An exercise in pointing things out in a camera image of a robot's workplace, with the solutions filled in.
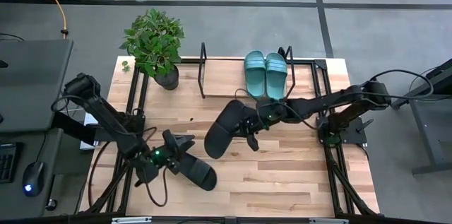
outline wooden tabletop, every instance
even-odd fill
[[[133,57],[118,57],[108,95],[108,101],[119,111],[126,109],[133,74],[132,71],[122,71],[123,61],[128,61],[133,67]],[[326,59],[326,61],[332,90],[349,86],[344,59]],[[240,61],[225,62],[222,66],[236,69],[231,66],[237,66],[237,62],[240,63]],[[204,136],[224,106],[233,98],[231,96],[234,95],[234,87],[237,86],[227,86],[224,76],[230,77],[231,74],[223,75],[219,67],[216,69],[219,72],[218,80],[221,82],[218,85],[221,88],[230,87],[233,91],[229,97],[203,99],[198,88],[198,64],[180,64],[178,68],[179,87],[176,90],[165,90],[150,79],[145,102],[146,127],[156,126],[157,133],[152,136],[148,145],[162,145],[162,131],[165,129],[170,129],[173,134],[195,135],[196,144],[189,153],[206,161],[215,169],[218,183],[213,191],[203,191],[182,174],[173,175],[167,172],[169,197],[167,205],[162,208],[153,205],[143,185],[138,188],[132,186],[127,215],[242,217],[334,215],[323,146],[318,143],[315,131],[303,124],[276,124],[270,131],[262,131],[256,136],[260,146],[257,152],[248,147],[246,139],[234,138],[219,160],[211,159],[203,147]],[[204,73],[207,71],[212,71],[212,68],[206,68]],[[297,65],[295,75],[297,85],[290,97],[313,98],[310,68]],[[138,82],[135,107],[138,104],[141,78]],[[240,100],[253,105],[252,100],[243,96]],[[314,120],[315,117],[312,117],[307,121],[314,124]],[[96,148],[93,159],[99,149]],[[365,154],[354,145],[344,145],[344,153],[351,184],[369,207],[378,212],[374,185]],[[111,143],[100,158],[93,179],[94,200],[101,195],[112,178],[116,154],[116,145]],[[136,176],[133,175],[132,184],[136,180]],[[164,199],[162,170],[159,177],[149,186],[154,198],[162,202]],[[338,189],[341,206],[345,209],[343,188],[339,186]],[[85,189],[81,211],[88,207],[87,195]]]

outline black keyboard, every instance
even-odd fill
[[[20,143],[0,144],[0,184],[13,181]]]

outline gray floor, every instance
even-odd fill
[[[290,1],[315,0],[170,0],[170,1]],[[334,3],[450,4],[452,0],[324,0]],[[75,46],[67,80],[83,71],[96,77],[107,95],[122,29],[147,6],[64,6]],[[251,49],[265,52],[292,45],[296,57],[325,57],[316,8],[270,7],[158,7],[181,18],[186,31],[181,55],[197,55],[206,42],[209,56],[244,56]],[[345,58],[352,83],[362,83],[386,69],[421,72],[452,57],[452,11],[327,9],[326,20],[335,57]],[[61,16],[54,5],[0,4],[0,32],[27,40],[60,38]],[[392,94],[407,91],[411,77],[381,78]],[[369,157],[381,212],[390,217],[450,223],[452,172],[413,177],[411,169],[427,164],[409,107],[400,111],[370,112]],[[76,144],[64,153],[79,155]],[[86,170],[59,182],[74,184],[54,196],[64,207],[52,215],[71,213]]]

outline teal slide sandal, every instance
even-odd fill
[[[251,51],[244,61],[246,90],[255,98],[265,94],[266,60],[261,51]]]
[[[266,60],[267,96],[276,100],[284,98],[287,64],[284,58],[277,53],[270,53]]]

